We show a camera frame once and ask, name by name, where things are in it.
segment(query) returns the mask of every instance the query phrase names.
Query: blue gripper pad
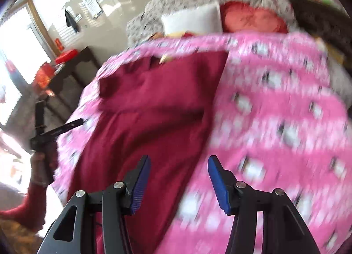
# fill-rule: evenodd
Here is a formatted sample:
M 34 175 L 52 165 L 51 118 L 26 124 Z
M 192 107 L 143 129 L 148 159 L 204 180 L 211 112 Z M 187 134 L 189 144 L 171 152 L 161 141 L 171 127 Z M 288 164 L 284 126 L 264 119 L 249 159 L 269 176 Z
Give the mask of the blue gripper pad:
M 132 192 L 132 204 L 131 204 L 131 212 L 132 214 L 135 214 L 135 212 L 140 208 L 140 204 L 142 203 L 143 195 L 144 195 L 144 190 L 147 186 L 148 178 L 149 178 L 149 172 L 150 172 L 150 167 L 151 167 L 151 161 L 150 158 L 147 157 L 145 159 L 145 162 L 139 172 L 138 179 L 136 181 L 136 184 L 134 185 L 133 192 Z
M 213 184 L 213 188 L 216 197 L 219 202 L 219 206 L 228 215 L 231 212 L 231 206 L 229 202 L 228 190 L 224 180 L 221 177 L 221 171 L 224 171 L 218 158 L 216 156 L 210 156 L 208 159 L 208 173 Z

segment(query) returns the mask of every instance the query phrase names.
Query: folded clothing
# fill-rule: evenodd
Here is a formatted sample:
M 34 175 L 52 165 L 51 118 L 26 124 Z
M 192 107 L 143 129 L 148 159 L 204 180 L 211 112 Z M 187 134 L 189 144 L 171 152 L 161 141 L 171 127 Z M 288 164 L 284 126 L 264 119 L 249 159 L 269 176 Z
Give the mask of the folded clothing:
M 253 8 L 240 1 L 229 1 L 220 6 L 224 32 L 252 30 L 257 32 L 288 33 L 285 21 L 269 9 Z
M 101 78 L 100 119 L 69 188 L 100 191 L 142 155 L 151 171 L 140 209 L 126 223 L 135 253 L 153 253 L 170 225 L 212 128 L 213 99 L 228 53 L 194 53 L 159 65 L 145 57 Z M 103 253 L 101 228 L 97 252 Z

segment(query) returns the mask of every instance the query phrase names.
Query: human hand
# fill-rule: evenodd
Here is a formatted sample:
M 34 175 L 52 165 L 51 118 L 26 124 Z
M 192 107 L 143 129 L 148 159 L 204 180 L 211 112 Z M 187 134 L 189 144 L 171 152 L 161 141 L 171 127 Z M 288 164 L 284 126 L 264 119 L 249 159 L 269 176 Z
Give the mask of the human hand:
M 57 157 L 57 143 L 56 142 L 51 142 L 47 145 L 46 147 L 46 152 L 45 154 L 42 152 L 35 152 L 32 157 L 31 157 L 31 182 L 37 185 L 44 185 L 43 181 L 43 161 L 45 159 L 45 156 L 47 156 L 47 159 L 49 160 L 49 166 L 52 169 L 52 171 L 55 171 L 57 167 L 59 166 Z

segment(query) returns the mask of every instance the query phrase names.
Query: bed sheet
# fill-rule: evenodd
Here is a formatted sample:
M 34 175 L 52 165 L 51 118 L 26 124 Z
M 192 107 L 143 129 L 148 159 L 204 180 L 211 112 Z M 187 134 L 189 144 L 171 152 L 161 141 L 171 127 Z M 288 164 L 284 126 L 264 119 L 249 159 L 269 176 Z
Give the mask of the bed sheet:
M 326 54 L 307 34 L 240 32 L 159 39 L 111 57 L 83 91 L 70 118 L 84 118 L 84 125 L 58 139 L 54 189 L 66 199 L 74 167 L 99 119 L 99 78 L 144 56 L 209 50 L 229 51 L 214 101 L 213 130 L 157 253 L 225 253 L 233 217 L 219 208 L 208 176 L 207 159 L 213 154 L 255 189 L 284 189 L 321 253 L 334 253 L 351 235 L 352 147 L 344 105 L 329 87 Z M 263 80 L 267 72 L 274 74 L 274 88 Z M 321 109 L 315 117 L 311 103 Z M 278 135 L 282 123 L 297 128 L 298 144 L 288 147 L 283 142 Z M 259 213 L 258 252 L 262 231 Z

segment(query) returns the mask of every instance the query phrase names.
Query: floral headboard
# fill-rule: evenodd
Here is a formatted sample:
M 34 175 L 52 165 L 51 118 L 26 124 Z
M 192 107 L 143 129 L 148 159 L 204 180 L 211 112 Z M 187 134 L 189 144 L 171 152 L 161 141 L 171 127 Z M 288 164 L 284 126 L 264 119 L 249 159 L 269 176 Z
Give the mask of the floral headboard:
M 230 0 L 151 0 L 140 13 L 128 22 L 126 33 L 128 46 L 132 47 L 145 41 L 156 32 L 163 32 L 161 15 L 169 14 L 185 8 L 197 7 L 218 1 L 223 4 Z M 237 0 L 248 2 L 253 7 L 263 7 L 274 10 L 282 17 L 290 31 L 297 30 L 297 23 L 291 4 L 288 0 Z

